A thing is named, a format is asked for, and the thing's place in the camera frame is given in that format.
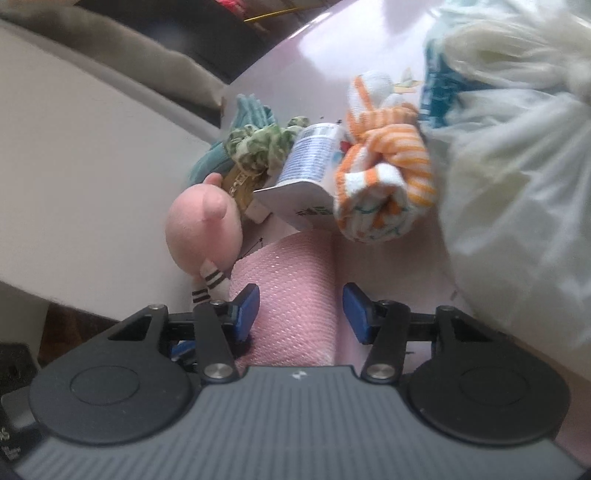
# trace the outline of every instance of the black device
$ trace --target black device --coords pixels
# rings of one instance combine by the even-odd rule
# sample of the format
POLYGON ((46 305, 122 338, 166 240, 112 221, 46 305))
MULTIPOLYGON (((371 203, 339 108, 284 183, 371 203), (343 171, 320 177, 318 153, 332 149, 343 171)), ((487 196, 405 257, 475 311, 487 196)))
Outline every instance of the black device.
POLYGON ((258 287, 168 314, 152 305, 2 396, 10 480, 582 480, 554 442, 569 389, 458 309, 411 313, 354 284, 343 309, 373 345, 351 367, 235 365, 258 287), (173 362, 171 346, 194 340, 173 362), (432 358, 403 375, 407 341, 432 358))

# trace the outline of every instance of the pink textured towel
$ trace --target pink textured towel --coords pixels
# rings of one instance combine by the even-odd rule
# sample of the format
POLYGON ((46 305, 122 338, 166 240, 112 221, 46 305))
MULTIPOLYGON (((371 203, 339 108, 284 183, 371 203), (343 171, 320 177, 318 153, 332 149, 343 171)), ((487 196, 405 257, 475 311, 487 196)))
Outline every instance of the pink textured towel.
POLYGON ((330 234, 296 233, 238 261, 230 298, 248 283, 261 290, 252 348, 239 366, 335 363, 337 311, 330 234))

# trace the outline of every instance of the white table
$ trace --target white table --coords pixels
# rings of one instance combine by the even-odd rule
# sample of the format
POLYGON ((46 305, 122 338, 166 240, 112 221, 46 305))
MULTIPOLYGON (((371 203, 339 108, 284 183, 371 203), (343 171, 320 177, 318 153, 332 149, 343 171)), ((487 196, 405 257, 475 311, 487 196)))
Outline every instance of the white table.
POLYGON ((3 22, 0 63, 0 281, 117 320, 184 311, 164 218, 218 130, 3 22))
MULTIPOLYGON (((226 90, 228 107, 222 130, 235 113, 234 97, 253 93, 272 107, 280 124, 305 115, 311 122, 344 119, 346 92, 351 79, 367 70, 382 70, 394 80, 410 69, 413 79, 424 77, 423 40, 436 20, 440 0, 343 0, 316 20, 295 32, 256 62, 226 90)), ((420 87, 408 100, 418 104, 420 87)), ((293 232, 277 218, 267 220, 262 230, 245 236, 254 243, 263 231, 267 238, 293 232)), ((354 281, 372 299, 393 299, 415 312, 433 312, 441 304, 467 310, 457 296, 441 233, 433 212, 405 237, 366 246, 339 238, 337 276, 354 281)), ((359 346, 348 328, 342 345, 348 354, 341 363, 359 367, 366 349, 359 346)), ((413 368, 424 360, 407 357, 413 368)), ((591 465, 591 384, 560 367, 569 382, 573 403, 558 437, 559 442, 581 461, 591 465)))

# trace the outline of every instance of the black stripe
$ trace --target black stripe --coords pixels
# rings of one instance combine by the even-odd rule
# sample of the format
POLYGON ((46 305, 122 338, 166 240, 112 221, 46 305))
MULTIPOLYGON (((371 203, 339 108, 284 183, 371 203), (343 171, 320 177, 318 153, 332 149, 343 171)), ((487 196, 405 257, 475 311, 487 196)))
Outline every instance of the black stripe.
POLYGON ((201 303, 203 301, 211 300, 212 298, 209 295, 201 295, 200 297, 196 297, 193 299, 193 303, 201 303))
POLYGON ((210 283, 207 287, 209 288, 209 290, 212 290, 215 287, 217 287, 220 283, 222 283, 224 280, 226 280, 226 276, 225 275, 222 275, 215 282, 210 283))
POLYGON ((213 280, 213 278, 220 273, 222 273, 222 272, 220 272, 219 270, 216 270, 211 275, 208 275, 207 277, 205 277, 205 281, 207 282, 207 281, 213 280))

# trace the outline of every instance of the pink plush toy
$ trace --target pink plush toy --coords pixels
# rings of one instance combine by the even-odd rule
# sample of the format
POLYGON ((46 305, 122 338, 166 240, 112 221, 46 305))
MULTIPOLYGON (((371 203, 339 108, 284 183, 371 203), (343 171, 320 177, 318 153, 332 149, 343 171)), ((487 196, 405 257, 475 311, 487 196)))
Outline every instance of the pink plush toy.
POLYGON ((166 219, 166 243, 175 263, 193 277, 193 304, 228 300, 224 275, 242 246, 236 202, 221 189, 222 176, 212 173, 174 201, 166 219))

